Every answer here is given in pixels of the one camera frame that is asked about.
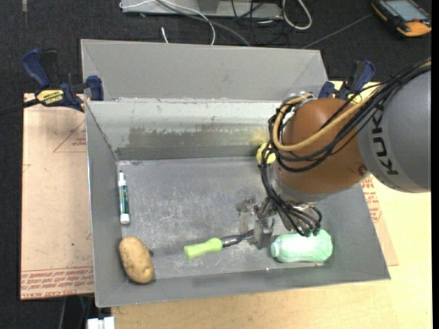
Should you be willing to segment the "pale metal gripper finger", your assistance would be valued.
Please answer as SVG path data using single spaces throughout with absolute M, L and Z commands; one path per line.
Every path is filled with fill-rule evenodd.
M 254 245 L 258 249 L 270 246 L 270 240 L 274 232 L 275 219 L 273 217 L 257 219 L 254 224 L 253 238 Z
M 242 236 L 251 236 L 253 233 L 252 222 L 254 221 L 254 207 L 256 204 L 256 199 L 250 197 L 239 202 L 235 208 L 238 212 L 238 231 Z

